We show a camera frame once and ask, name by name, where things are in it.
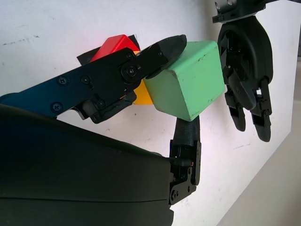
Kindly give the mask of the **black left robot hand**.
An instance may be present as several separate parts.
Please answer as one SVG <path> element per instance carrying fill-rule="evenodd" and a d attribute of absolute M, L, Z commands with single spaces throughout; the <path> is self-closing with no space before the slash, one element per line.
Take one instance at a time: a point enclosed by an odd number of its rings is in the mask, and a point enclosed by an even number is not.
<path fill-rule="evenodd" d="M 248 110 L 259 139 L 269 142 L 273 58 L 265 29 L 256 16 L 224 23 L 218 36 L 218 48 L 227 88 L 225 100 L 236 128 L 245 131 L 244 110 Z"/>

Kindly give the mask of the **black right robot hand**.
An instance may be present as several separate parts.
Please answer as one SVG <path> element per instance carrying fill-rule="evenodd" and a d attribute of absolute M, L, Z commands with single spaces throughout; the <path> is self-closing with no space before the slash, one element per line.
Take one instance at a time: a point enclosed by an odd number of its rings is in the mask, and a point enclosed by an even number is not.
<path fill-rule="evenodd" d="M 199 118 L 176 121 L 169 157 L 57 119 L 68 110 L 95 124 L 113 117 L 187 45 L 185 35 L 144 50 L 129 41 L 101 58 L 97 49 L 83 53 L 80 67 L 1 96 L 1 225 L 172 225 L 170 207 L 199 184 Z"/>

